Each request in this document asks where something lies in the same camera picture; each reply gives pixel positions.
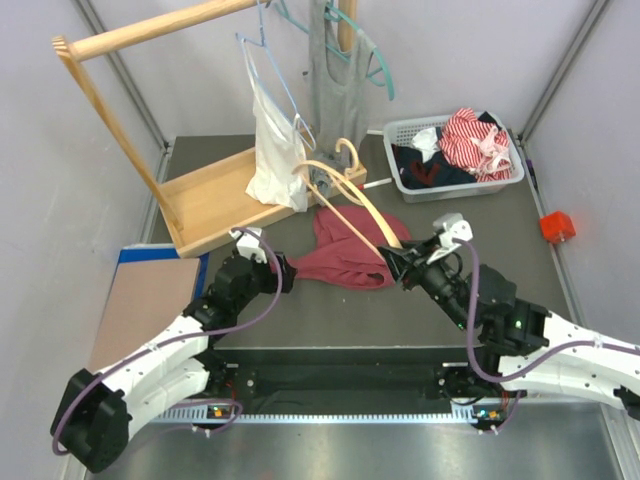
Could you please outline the red tank top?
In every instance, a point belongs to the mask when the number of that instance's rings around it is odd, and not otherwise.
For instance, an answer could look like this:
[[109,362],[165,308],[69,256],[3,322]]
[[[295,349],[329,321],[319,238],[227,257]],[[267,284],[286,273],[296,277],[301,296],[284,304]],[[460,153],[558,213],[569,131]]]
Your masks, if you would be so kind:
[[[336,207],[374,246],[388,245],[382,231],[364,207]],[[408,228],[396,217],[383,213],[399,240],[411,239]],[[296,279],[317,280],[352,290],[375,290],[392,286],[393,277],[384,260],[373,253],[328,208],[313,219],[316,247],[310,253],[289,260],[297,269]]]

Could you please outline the wooden clothes hanger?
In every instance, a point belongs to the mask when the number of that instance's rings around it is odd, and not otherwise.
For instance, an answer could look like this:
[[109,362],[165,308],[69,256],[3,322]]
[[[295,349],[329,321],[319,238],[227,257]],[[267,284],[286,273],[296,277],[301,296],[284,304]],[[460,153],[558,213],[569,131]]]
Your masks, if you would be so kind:
[[340,173],[334,168],[326,165],[317,160],[306,160],[297,165],[293,170],[293,174],[301,175],[304,183],[311,191],[311,193],[320,201],[325,207],[327,207],[359,240],[361,240],[366,247],[368,247],[376,256],[380,259],[383,258],[378,248],[360,232],[338,209],[331,204],[331,202],[320,192],[320,190],[312,184],[312,182],[302,174],[304,167],[316,167],[323,170],[332,180],[332,187],[337,189],[346,199],[356,206],[363,207],[367,210],[375,224],[384,236],[387,244],[390,247],[399,249],[401,242],[387,220],[379,212],[379,210],[373,205],[373,203],[362,193],[362,191],[351,181],[348,174],[355,172],[360,166],[361,162],[359,155],[354,145],[346,138],[339,138],[335,144],[335,151],[340,153],[342,148],[346,147],[351,154],[351,166],[345,169],[345,173]]

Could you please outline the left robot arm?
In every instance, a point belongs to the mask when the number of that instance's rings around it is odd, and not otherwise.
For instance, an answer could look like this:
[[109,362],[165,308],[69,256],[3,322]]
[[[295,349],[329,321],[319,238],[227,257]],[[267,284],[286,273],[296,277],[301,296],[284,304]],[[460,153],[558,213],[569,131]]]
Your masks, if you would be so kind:
[[81,369],[69,379],[50,428],[55,454],[69,454],[100,473],[171,407],[200,393],[220,394],[227,374],[213,345],[237,331],[239,314],[257,296],[290,292],[296,274],[281,253],[269,262],[234,252],[156,337],[119,362],[95,373]]

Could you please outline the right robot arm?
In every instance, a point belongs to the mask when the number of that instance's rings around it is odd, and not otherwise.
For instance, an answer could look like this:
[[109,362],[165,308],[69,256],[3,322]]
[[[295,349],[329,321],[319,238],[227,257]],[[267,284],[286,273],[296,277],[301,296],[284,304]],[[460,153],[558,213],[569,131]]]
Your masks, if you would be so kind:
[[422,288],[466,335],[467,364],[437,374],[451,400],[533,393],[599,402],[639,417],[639,348],[581,327],[523,300],[515,283],[471,255],[468,276],[451,266],[458,252],[434,259],[436,239],[378,249],[393,280]]

